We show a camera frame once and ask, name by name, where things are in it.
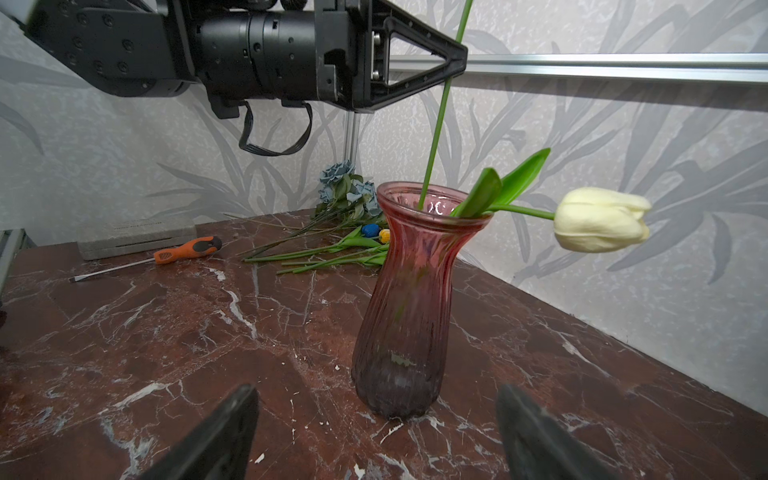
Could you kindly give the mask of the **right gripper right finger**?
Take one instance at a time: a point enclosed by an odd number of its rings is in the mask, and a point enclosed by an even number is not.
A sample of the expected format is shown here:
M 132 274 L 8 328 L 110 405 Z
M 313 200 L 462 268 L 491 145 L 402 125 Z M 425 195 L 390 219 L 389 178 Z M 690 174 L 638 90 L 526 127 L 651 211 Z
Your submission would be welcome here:
M 499 388 L 496 417 L 513 479 L 614 479 L 546 410 L 514 385 Z

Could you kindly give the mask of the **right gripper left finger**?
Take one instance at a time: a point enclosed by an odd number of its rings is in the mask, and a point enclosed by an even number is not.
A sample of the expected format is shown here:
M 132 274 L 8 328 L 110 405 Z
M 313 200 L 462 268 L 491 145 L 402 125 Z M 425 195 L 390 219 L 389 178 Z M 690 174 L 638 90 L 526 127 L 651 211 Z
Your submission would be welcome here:
M 142 479 L 243 479 L 259 418 L 259 396 L 242 384 Z

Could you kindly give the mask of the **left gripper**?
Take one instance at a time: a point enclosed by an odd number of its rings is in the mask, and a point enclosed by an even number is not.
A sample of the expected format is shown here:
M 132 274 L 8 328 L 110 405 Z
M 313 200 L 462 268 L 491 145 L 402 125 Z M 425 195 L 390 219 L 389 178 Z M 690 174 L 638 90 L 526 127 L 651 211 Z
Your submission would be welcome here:
M 461 75 L 468 59 L 389 1 L 194 1 L 191 48 L 220 119 L 251 99 L 372 112 Z

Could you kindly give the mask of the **pink tulip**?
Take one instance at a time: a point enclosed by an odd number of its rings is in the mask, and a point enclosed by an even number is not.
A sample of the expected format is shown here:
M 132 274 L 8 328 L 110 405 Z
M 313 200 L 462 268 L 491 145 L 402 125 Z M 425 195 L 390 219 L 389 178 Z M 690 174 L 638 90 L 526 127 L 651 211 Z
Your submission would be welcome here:
M 458 30 L 457 30 L 456 37 L 455 37 L 455 41 L 458 42 L 458 43 L 462 43 L 463 42 L 465 31 L 466 31 L 466 25 L 468 23 L 468 19 L 469 19 L 469 16 L 470 16 L 470 12 L 471 12 L 473 3 L 474 3 L 473 0 L 466 0 L 465 1 L 464 8 L 463 8 L 462 15 L 461 15 L 461 19 L 460 19 L 460 23 L 459 23 Z M 419 201 L 418 201 L 418 205 L 417 205 L 417 208 L 419 210 L 423 210 L 424 209 L 424 205 L 425 205 L 425 201 L 426 201 L 426 195 L 428 193 L 428 189 L 429 189 L 429 185 L 430 185 L 430 181 L 431 181 L 431 177 L 432 177 L 432 173 L 433 173 L 433 169 L 434 169 L 435 159 L 436 159 L 437 152 L 438 152 L 438 146 L 439 146 L 439 141 L 440 141 L 440 137 L 441 137 L 441 133 L 442 133 L 442 128 L 443 128 L 443 124 L 444 124 L 444 118 L 445 118 L 445 113 L 446 113 L 446 110 L 447 110 L 447 104 L 448 104 L 448 100 L 450 98 L 451 85 L 452 85 L 452 80 L 451 79 L 446 80 L 445 83 L 444 83 L 443 92 L 442 92 L 442 96 L 441 96 L 441 102 L 440 102 L 440 106 L 439 106 L 439 110 L 438 110 L 438 114 L 437 114 L 437 122 L 436 122 L 436 125 L 435 125 L 435 128 L 434 128 L 434 132 L 433 132 L 433 138 L 432 138 L 432 142 L 431 142 L 429 158 L 428 158 L 428 162 L 427 162 L 427 165 L 426 165 L 426 170 L 425 170 L 425 174 L 424 174 L 424 178 L 423 178 L 423 182 L 422 182 L 421 193 L 420 193 Z

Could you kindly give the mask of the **pink glass vase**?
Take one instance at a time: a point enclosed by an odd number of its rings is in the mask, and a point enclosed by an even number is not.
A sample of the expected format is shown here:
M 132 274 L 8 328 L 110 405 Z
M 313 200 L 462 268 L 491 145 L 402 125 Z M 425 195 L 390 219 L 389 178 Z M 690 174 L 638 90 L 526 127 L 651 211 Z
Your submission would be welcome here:
M 384 264 L 359 330 L 351 369 L 358 397 L 377 415 L 424 414 L 439 396 L 451 318 L 452 272 L 491 220 L 456 218 L 465 193 L 391 181 L 377 188 L 390 229 Z

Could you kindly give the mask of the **blue tulip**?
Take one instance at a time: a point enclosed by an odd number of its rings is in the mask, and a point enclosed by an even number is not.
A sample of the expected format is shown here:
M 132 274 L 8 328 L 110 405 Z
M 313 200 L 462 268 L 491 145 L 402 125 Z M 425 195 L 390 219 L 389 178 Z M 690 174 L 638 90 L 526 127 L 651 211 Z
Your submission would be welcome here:
M 306 249 L 271 256 L 251 256 L 244 259 L 245 263 L 271 262 L 278 260 L 291 260 L 300 257 L 309 257 L 320 253 L 339 253 L 349 248 L 377 248 L 389 242 L 389 231 L 378 224 L 366 224 L 358 226 L 346 234 L 336 243 L 326 247 Z

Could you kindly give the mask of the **cream tulip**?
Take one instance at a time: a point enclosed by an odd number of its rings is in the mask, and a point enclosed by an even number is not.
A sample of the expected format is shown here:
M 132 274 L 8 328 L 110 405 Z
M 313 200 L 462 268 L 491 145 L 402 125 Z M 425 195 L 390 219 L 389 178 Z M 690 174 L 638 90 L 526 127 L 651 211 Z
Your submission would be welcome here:
M 538 177 L 550 150 L 540 150 L 505 176 L 484 169 L 472 190 L 452 212 L 456 218 L 479 218 L 509 212 L 549 220 L 558 244 L 578 253 L 608 253 L 645 242 L 650 229 L 645 215 L 652 203 L 643 196 L 583 187 L 570 191 L 553 212 L 522 207 L 514 201 Z

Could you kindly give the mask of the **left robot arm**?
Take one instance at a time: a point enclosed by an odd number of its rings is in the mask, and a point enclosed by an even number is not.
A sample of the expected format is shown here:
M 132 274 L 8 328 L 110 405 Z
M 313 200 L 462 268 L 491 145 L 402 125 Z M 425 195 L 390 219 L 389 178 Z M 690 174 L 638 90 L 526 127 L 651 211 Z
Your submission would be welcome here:
M 462 74 L 467 49 L 388 1 L 5 1 L 2 13 L 93 87 L 370 113 Z

